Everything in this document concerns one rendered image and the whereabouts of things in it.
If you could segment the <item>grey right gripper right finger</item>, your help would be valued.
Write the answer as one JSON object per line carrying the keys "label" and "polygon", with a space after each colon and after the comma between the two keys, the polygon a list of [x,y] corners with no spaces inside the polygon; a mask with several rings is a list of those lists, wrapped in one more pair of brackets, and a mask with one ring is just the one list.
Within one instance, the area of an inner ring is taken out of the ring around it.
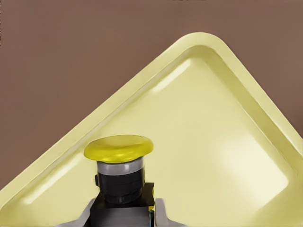
{"label": "grey right gripper right finger", "polygon": [[153,210],[155,227],[178,227],[174,221],[168,218],[164,199],[157,198],[155,200],[155,206]]}

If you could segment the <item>yellow mushroom push-button switch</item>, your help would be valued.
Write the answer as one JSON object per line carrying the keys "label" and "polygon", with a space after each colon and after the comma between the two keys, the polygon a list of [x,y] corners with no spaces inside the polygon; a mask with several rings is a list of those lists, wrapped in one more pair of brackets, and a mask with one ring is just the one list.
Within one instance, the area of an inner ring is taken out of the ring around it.
{"label": "yellow mushroom push-button switch", "polygon": [[99,193],[84,227],[155,227],[154,183],[145,180],[143,157],[153,142],[139,135],[115,135],[90,142],[84,156],[97,163]]}

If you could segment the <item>pale yellow tray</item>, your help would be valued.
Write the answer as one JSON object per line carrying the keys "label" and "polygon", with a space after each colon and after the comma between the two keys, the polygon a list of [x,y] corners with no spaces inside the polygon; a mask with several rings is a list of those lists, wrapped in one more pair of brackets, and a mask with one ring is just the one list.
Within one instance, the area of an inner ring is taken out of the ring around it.
{"label": "pale yellow tray", "polygon": [[188,227],[303,227],[303,139],[218,37],[177,40],[0,190],[0,227],[54,227],[98,194],[84,148],[150,138],[145,179]]}

